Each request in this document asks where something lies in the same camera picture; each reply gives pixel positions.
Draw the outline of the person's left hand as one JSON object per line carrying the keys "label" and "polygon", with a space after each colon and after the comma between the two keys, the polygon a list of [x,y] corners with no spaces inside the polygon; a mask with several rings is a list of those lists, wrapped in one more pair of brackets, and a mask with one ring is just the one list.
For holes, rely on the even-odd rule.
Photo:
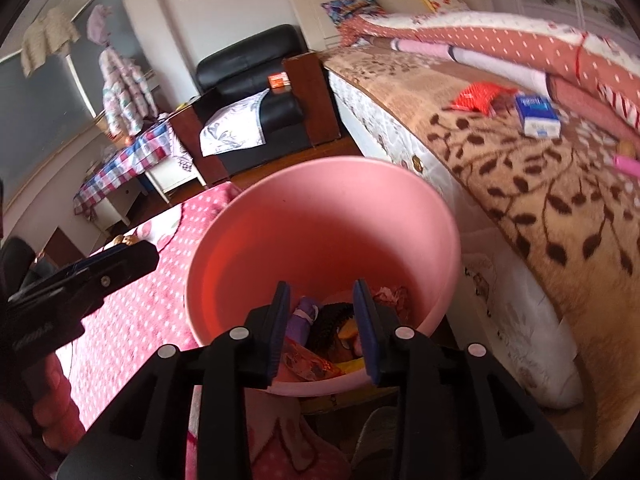
{"label": "person's left hand", "polygon": [[70,381],[63,374],[58,357],[52,353],[44,360],[47,393],[38,400],[32,414],[42,429],[42,440],[53,451],[68,453],[86,433],[79,408],[72,399]]}

